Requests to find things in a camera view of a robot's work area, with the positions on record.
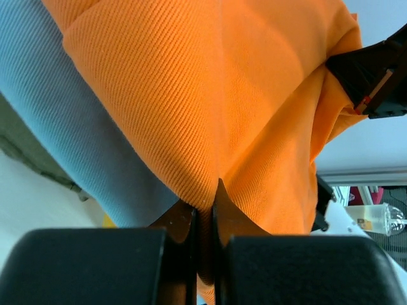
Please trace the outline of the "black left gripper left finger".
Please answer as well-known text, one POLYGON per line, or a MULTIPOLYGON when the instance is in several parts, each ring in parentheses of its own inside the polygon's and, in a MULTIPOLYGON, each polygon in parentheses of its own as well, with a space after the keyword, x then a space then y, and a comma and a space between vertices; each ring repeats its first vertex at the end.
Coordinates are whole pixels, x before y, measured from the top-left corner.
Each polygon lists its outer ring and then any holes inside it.
POLYGON ((196 228, 179 201, 148 227, 31 231, 1 272, 1 303, 195 304, 196 228))

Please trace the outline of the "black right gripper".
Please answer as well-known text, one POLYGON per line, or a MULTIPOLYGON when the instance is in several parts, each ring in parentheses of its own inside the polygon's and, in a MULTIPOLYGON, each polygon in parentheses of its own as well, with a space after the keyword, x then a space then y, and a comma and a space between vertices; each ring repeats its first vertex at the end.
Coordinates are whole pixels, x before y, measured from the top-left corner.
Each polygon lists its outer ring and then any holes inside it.
POLYGON ((406 115, 406 26, 377 44, 329 57, 326 67, 358 114, 406 115))

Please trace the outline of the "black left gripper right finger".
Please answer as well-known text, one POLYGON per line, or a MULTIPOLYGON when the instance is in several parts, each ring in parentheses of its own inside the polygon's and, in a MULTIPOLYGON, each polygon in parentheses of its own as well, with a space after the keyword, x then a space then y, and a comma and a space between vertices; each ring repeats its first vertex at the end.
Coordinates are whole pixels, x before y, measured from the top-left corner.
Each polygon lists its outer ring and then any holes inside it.
POLYGON ((218 184, 212 207, 216 304, 405 304, 390 259, 362 236, 271 235, 218 184))

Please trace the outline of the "orange trousers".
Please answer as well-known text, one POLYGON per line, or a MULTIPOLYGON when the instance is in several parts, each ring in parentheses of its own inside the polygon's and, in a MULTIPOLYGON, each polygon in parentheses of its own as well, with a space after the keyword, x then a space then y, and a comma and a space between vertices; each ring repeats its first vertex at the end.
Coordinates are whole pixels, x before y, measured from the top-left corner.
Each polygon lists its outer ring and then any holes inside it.
POLYGON ((214 303, 219 181, 272 234, 307 234, 315 159, 360 122, 327 70, 361 47, 341 1, 45 1, 63 47, 148 168, 198 209, 198 293, 214 303))

